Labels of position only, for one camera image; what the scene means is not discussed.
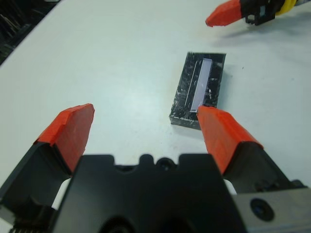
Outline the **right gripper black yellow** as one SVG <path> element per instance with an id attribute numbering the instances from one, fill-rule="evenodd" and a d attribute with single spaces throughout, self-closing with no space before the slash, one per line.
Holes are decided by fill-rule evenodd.
<path id="1" fill-rule="evenodd" d="M 290 11 L 295 0 L 229 0 L 219 5 L 205 23 L 209 27 L 226 26 L 241 18 L 256 26 L 275 19 L 276 16 Z"/>

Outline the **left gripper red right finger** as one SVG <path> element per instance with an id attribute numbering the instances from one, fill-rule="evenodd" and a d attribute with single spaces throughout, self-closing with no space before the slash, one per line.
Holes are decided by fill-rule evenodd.
<path id="1" fill-rule="evenodd" d="M 197 118 L 207 151 L 237 193 L 305 187 L 300 180 L 289 180 L 263 145 L 230 113 L 214 107 L 200 106 Z"/>

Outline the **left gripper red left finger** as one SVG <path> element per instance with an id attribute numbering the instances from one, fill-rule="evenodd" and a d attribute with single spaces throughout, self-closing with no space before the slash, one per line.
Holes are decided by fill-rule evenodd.
<path id="1" fill-rule="evenodd" d="M 52 206 L 85 151 L 94 113 L 90 103 L 65 109 L 41 133 L 0 188 L 1 218 Z"/>

